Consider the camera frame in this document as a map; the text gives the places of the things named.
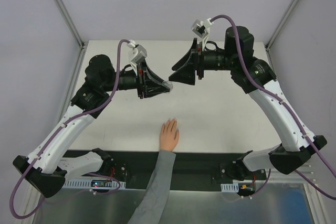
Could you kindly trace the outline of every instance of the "white wall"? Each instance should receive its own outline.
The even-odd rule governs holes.
[[[293,107],[315,134],[324,135],[322,150],[336,167],[336,0],[302,0],[271,49],[271,59]],[[314,158],[321,188],[336,196],[335,178]],[[324,197],[331,222],[336,202]]]
[[[268,42],[291,0],[63,0],[85,41],[129,38],[191,40],[195,19],[227,14],[256,41]],[[229,24],[212,29],[223,40]]]
[[[12,161],[52,129],[79,50],[53,0],[0,0],[0,8],[0,222],[12,223]],[[24,196],[25,186],[17,211]]]

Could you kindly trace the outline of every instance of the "human hand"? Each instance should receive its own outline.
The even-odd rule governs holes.
[[[160,150],[172,152],[178,143],[180,132],[177,129],[177,120],[168,120],[162,125],[160,133]]]

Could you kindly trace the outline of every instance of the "gray sleeve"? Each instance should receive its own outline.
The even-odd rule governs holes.
[[[146,194],[128,224],[157,224],[167,203],[176,154],[161,150]]]

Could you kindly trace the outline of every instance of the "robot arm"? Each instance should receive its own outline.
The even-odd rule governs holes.
[[[245,153],[240,159],[227,167],[225,173],[231,178],[244,180],[252,172],[265,168],[275,168],[284,174],[293,172],[309,160],[315,151],[305,139],[306,136],[302,135],[293,116],[282,105],[285,102],[292,109],[276,79],[276,75],[268,63],[253,56],[254,37],[247,28],[238,26],[239,42],[249,74],[259,86],[277,94],[282,99],[281,102],[257,89],[248,80],[239,61],[232,27],[226,30],[225,46],[224,49],[221,49],[213,41],[208,41],[211,24],[210,19],[205,22],[197,20],[193,24],[192,30],[201,38],[201,41],[197,42],[197,39],[194,38],[188,53],[172,67],[175,72],[170,75],[169,80],[195,85],[196,74],[198,79],[201,80],[204,77],[204,70],[230,71],[233,81],[246,94],[249,94],[264,111],[280,136],[281,144],[267,150]],[[215,45],[215,49],[208,50],[205,45],[207,43]],[[315,136],[298,116],[297,118],[301,126],[304,127],[307,136],[313,140],[314,145],[319,150],[324,147],[327,143],[325,138]]]
[[[120,72],[118,90],[137,89],[140,99],[170,92],[173,88],[172,84],[162,80],[147,66],[146,50],[133,41],[128,43],[128,46],[132,49],[129,53],[132,70],[126,71],[128,67],[126,66]],[[71,100],[71,105],[52,132],[27,157],[17,156],[13,161],[14,166],[23,174],[38,157],[37,154],[41,148],[62,127],[25,177],[46,198],[56,194],[65,182],[73,178],[89,172],[110,175],[113,167],[111,157],[98,148],[84,156],[62,159],[78,135],[99,116],[103,109],[75,118],[68,124],[66,122],[83,111],[91,111],[105,103],[109,98],[107,92],[112,91],[116,78],[113,65],[106,55],[94,56],[85,73],[85,83],[77,91]]]

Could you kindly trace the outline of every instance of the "white tabletop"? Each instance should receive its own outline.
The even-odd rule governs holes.
[[[91,40],[76,90],[84,83],[84,70],[98,54],[116,67],[117,40]],[[146,48],[148,66],[164,80],[185,55],[192,41],[136,41]],[[267,60],[264,44],[256,42],[254,56]],[[121,66],[128,64],[129,48],[122,47]],[[140,100],[136,90],[117,91],[100,116],[75,140],[70,149],[101,148],[115,151],[158,151],[163,122],[177,118],[180,142],[176,152],[232,153],[262,150],[280,138],[260,107],[230,78],[229,71],[205,71],[195,86],[174,83],[170,94]]]

